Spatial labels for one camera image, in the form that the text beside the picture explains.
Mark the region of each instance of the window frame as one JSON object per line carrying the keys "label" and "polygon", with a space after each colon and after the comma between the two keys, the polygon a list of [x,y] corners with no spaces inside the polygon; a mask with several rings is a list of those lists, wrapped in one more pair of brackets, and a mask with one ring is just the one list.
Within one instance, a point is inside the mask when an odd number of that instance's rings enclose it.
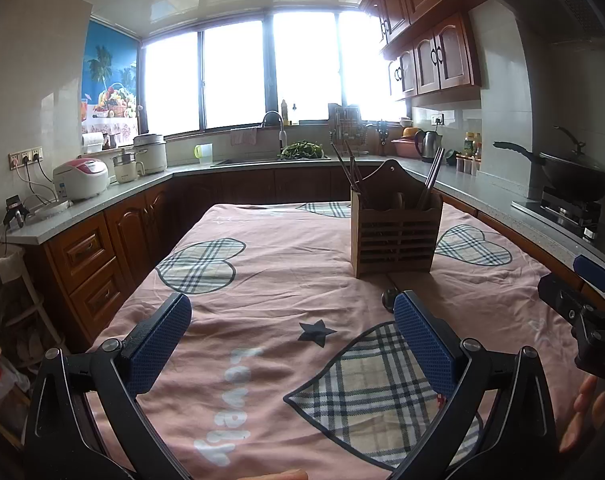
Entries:
{"label": "window frame", "polygon": [[[140,45],[140,56],[138,56],[138,70],[139,77],[138,81],[144,82],[144,72],[146,68],[146,55],[145,47],[156,41],[165,40],[171,36],[177,36],[185,34],[187,32],[198,32],[198,50],[196,56],[198,57],[198,118],[200,128],[198,130],[191,130],[189,132],[175,133],[166,135],[165,138],[171,139],[185,139],[193,136],[211,135],[219,132],[228,132],[231,128],[247,128],[261,126],[262,123],[247,123],[247,124],[230,124],[229,126],[219,126],[216,128],[206,127],[206,110],[204,106],[204,92],[206,91],[206,81],[204,81],[204,63],[202,62],[203,45],[204,45],[204,32],[208,28],[220,27],[222,25],[233,25],[236,23],[244,22],[256,22],[260,21],[263,25],[263,67],[265,73],[265,113],[267,110],[278,110],[280,111],[280,105],[278,102],[278,77],[276,73],[276,46],[274,41],[274,14],[282,12],[332,12],[335,18],[336,30],[339,30],[338,20],[341,12],[349,10],[359,10],[357,7],[289,7],[285,9],[274,9],[269,12],[244,12],[236,14],[234,16],[228,16],[226,18],[214,18],[210,20],[203,20],[202,22],[189,25],[187,27],[178,27],[171,30],[167,30],[156,34],[147,40],[143,40]],[[342,105],[346,106],[346,90],[345,90],[345,72],[344,72],[344,61],[343,61],[343,49],[340,40],[340,34],[337,34],[337,49],[338,49],[338,60],[339,60],[339,77],[340,77],[340,89],[341,89],[341,100]],[[140,127],[144,126],[145,131],[148,131],[147,122],[147,111],[146,111],[146,96],[144,92],[144,85],[141,84],[138,89],[140,94],[140,103],[143,105],[142,113],[139,114]],[[407,105],[407,116],[410,114],[410,100],[405,99]],[[328,124],[327,119],[318,120],[303,120],[300,121],[300,125],[306,124]],[[396,121],[388,121],[389,124],[398,125]],[[274,126],[278,124],[278,118],[274,115],[269,115],[266,118],[266,126]]]}

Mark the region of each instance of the faucet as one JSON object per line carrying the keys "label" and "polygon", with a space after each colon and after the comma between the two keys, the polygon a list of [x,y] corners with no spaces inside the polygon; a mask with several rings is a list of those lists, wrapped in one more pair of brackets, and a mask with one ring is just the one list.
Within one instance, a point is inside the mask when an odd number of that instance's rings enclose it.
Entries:
{"label": "faucet", "polygon": [[282,120],[282,116],[276,110],[269,110],[265,116],[263,117],[262,126],[265,126],[265,119],[269,114],[276,114],[278,116],[278,120],[280,121],[280,133],[278,134],[278,139],[280,140],[280,152],[287,147],[287,132],[284,131],[284,121]]}

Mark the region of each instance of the gas stove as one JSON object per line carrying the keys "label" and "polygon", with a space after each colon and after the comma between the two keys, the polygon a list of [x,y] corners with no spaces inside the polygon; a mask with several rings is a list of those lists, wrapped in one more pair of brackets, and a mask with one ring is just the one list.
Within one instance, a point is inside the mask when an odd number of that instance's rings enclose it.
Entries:
{"label": "gas stove", "polygon": [[601,223],[599,203],[568,200],[557,190],[545,187],[541,200],[513,201],[511,205],[605,258],[605,226]]}

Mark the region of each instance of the window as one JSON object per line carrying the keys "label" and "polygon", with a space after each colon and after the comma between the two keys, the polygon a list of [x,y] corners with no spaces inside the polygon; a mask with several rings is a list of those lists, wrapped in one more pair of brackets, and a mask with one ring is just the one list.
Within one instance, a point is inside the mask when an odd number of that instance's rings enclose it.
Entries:
{"label": "window", "polygon": [[145,52],[145,101],[149,131],[182,134],[200,129],[198,34],[151,43]]}
{"label": "window", "polygon": [[259,123],[265,115],[262,22],[204,31],[204,110],[207,128]]}
{"label": "window", "polygon": [[406,115],[405,102],[389,98],[389,61],[379,54],[379,19],[364,12],[341,12],[338,32],[346,104],[359,105],[368,121],[397,121]]}
{"label": "window", "polygon": [[276,14],[274,43],[278,102],[295,104],[298,120],[329,119],[327,104],[342,102],[335,14]]}
{"label": "window", "polygon": [[[407,109],[390,98],[379,27],[356,10],[292,11],[150,43],[143,67],[149,130],[258,124],[283,99],[302,121],[326,120],[328,103],[359,105],[365,121],[396,121]],[[265,59],[275,59],[266,72]]]}

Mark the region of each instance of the bottle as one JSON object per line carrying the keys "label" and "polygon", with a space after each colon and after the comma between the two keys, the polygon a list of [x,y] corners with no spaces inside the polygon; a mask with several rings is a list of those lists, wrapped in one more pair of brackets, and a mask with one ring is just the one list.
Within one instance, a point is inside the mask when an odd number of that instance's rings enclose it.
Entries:
{"label": "bottle", "polygon": [[473,139],[473,152],[477,159],[482,158],[482,135],[479,132]]}
{"label": "bottle", "polygon": [[298,121],[298,108],[296,108],[296,104],[294,103],[294,106],[292,107],[291,110],[289,110],[289,120],[291,121],[291,124],[299,124],[300,121]]}
{"label": "bottle", "polygon": [[282,116],[282,123],[284,126],[289,126],[289,116],[287,114],[287,101],[284,99],[280,103],[280,115]]}
{"label": "bottle", "polygon": [[473,139],[474,133],[467,132],[467,136],[464,138],[464,148],[462,149],[464,154],[467,156],[473,155]]}

